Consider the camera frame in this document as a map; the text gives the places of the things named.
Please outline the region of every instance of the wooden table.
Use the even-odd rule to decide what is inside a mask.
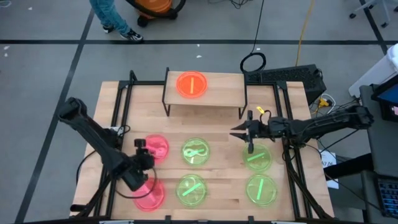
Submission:
[[[299,82],[288,82],[290,102],[295,119],[309,119],[310,112],[303,88]],[[103,82],[95,110],[94,120],[106,127],[111,124],[111,117],[117,93],[117,82]],[[135,152],[134,139],[144,138],[150,134],[165,136],[170,144],[168,158],[159,164],[158,177],[166,188],[166,199],[158,210],[150,213],[141,212],[128,200],[115,195],[112,212],[113,219],[163,220],[171,215],[173,220],[294,220],[292,201],[287,178],[285,162],[282,160],[282,144],[268,139],[257,139],[266,145],[272,155],[271,167],[264,172],[273,178],[278,187],[275,202],[268,207],[257,207],[245,194],[248,178],[254,174],[245,167],[242,151],[245,143],[228,133],[232,127],[241,124],[237,111],[225,107],[200,107],[174,105],[170,117],[166,117],[161,103],[163,86],[137,85],[132,88],[127,124],[131,131],[125,135],[123,152]],[[284,105],[280,91],[281,103]],[[258,119],[257,106],[270,110],[276,116],[275,99],[271,86],[248,86],[248,110],[253,110],[254,119]],[[181,146],[189,138],[205,139],[211,147],[210,158],[200,167],[190,167],[181,158]],[[317,147],[315,140],[309,145]],[[87,145],[85,154],[92,151]],[[323,175],[322,164],[317,151],[311,147],[301,149],[303,169],[309,191],[325,211],[333,216],[330,196]],[[80,179],[76,188],[73,203],[86,204],[98,188],[102,163],[97,154],[83,164]],[[184,207],[175,195],[175,188],[185,174],[198,174],[206,180],[208,195],[205,201],[194,209]],[[117,189],[131,194],[126,184],[119,181]],[[297,188],[301,216],[305,216],[301,191]],[[101,214],[104,214],[108,193],[104,194]]]

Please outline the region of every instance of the yellow cable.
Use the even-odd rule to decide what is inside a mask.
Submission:
[[[303,26],[303,29],[301,30],[300,40],[298,41],[298,50],[297,50],[297,57],[296,57],[296,66],[297,66],[297,64],[299,63],[300,51],[301,51],[301,41],[303,40],[304,31],[305,31],[305,28],[307,27],[307,23],[308,23],[308,20],[309,20],[309,18],[310,18],[311,11],[312,11],[312,8],[313,8],[314,3],[315,3],[315,0],[311,0],[310,8],[308,8],[307,15],[305,16],[304,26]]]

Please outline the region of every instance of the black metal frame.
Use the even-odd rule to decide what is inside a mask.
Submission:
[[[166,95],[166,86],[167,86],[167,78],[169,77],[169,71],[170,71],[170,69],[167,67],[166,68],[165,78],[164,78],[163,94],[162,94],[162,104],[163,104],[164,111],[166,112],[167,116],[170,116],[170,105],[166,105],[166,103],[164,102],[164,98],[165,98],[165,95]],[[239,119],[242,119],[244,111],[246,110],[246,107],[248,106],[248,84],[247,84],[247,80],[246,79],[247,79],[246,76],[243,75],[244,106],[243,106],[242,109],[240,107],[238,108]]]
[[[112,126],[115,126],[118,120],[118,113],[120,109],[120,102],[121,102],[121,96],[122,92],[125,88],[127,88],[127,95],[126,95],[126,100],[125,100],[125,105],[123,109],[123,116],[121,120],[121,126],[126,125],[127,121],[127,115],[128,115],[128,110],[129,110],[129,104],[130,104],[130,99],[131,99],[131,93],[132,93],[132,88],[134,85],[165,85],[166,81],[138,81],[134,72],[130,71],[130,80],[128,81],[120,81],[119,86],[118,86],[118,93],[116,95],[116,102],[114,106],[114,111],[113,111],[113,117],[112,117]],[[292,114],[292,109],[290,106],[290,99],[289,99],[289,93],[287,89],[287,84],[286,82],[263,82],[262,80],[259,83],[256,82],[249,82],[248,85],[260,85],[260,86],[272,86],[274,89],[274,95],[275,95],[275,105],[277,109],[277,115],[278,116],[283,116],[282,113],[282,105],[280,103],[280,96],[279,96],[279,88],[282,89],[282,92],[284,94],[284,100],[285,100],[285,106],[286,106],[286,111],[287,111],[287,117],[288,119],[293,119],[293,114]],[[162,102],[164,105],[164,108],[167,111],[170,112],[169,110],[166,109],[166,104],[164,103],[164,94],[162,96]],[[289,154],[289,145],[287,144],[287,141],[284,141],[282,139],[282,144],[284,147],[284,157],[286,161],[290,161],[291,157]],[[300,180],[302,183],[305,185],[305,176],[304,176],[304,171],[303,171],[303,165],[302,165],[302,160],[301,160],[301,155],[300,155],[300,150],[299,149],[293,149],[295,153],[295,159],[296,159],[296,166],[298,170],[298,175],[300,177]],[[103,170],[101,174],[101,180],[104,181],[106,173]],[[356,222],[346,222],[346,221],[339,221],[339,220],[328,220],[328,219],[317,219],[317,218],[312,218],[312,212],[311,212],[311,207],[308,203],[308,200],[303,197],[304,201],[304,206],[305,206],[305,213],[307,217],[301,217],[300,215],[300,209],[299,209],[299,203],[297,199],[297,193],[296,193],[296,186],[295,182],[291,178],[291,176],[288,175],[288,180],[289,180],[289,189],[290,189],[290,194],[292,197],[292,208],[294,211],[294,217],[295,217],[295,222],[304,222],[304,223],[356,223]],[[106,214],[103,216],[103,220],[110,220],[111,214],[112,214],[112,209],[113,209],[113,201],[114,201],[114,194],[116,191],[116,183],[113,181],[111,183],[111,187],[109,190],[109,198],[108,198],[108,203],[106,207]],[[95,212],[94,212],[94,217],[98,217],[100,215],[100,210],[101,210],[101,201],[102,199],[97,203]],[[171,224],[171,223],[186,223],[186,224],[192,224],[192,223],[206,223],[206,224],[227,224],[227,223],[235,223],[235,224],[255,224],[255,223],[272,223],[271,221],[254,221],[253,216],[248,216],[247,221],[216,221],[216,220],[172,220],[170,215],[165,216],[164,220],[134,220],[134,223],[159,223],[159,224]]]

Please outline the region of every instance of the pink petri dish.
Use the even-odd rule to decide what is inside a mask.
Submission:
[[[140,197],[148,194],[152,186],[154,185],[155,179],[150,177],[142,187],[132,193],[133,197]],[[165,198],[165,190],[163,183],[157,179],[154,190],[143,198],[133,199],[132,201],[136,204],[137,208],[143,212],[153,212],[162,206]]]
[[[155,157],[155,164],[164,161],[169,154],[169,142],[159,134],[151,134],[145,138],[146,148]]]

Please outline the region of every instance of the person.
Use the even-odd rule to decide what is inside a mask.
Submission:
[[[119,15],[114,5],[114,0],[90,0],[90,4],[101,21],[105,33],[117,30],[124,39],[142,42],[144,38],[134,32],[127,22]]]

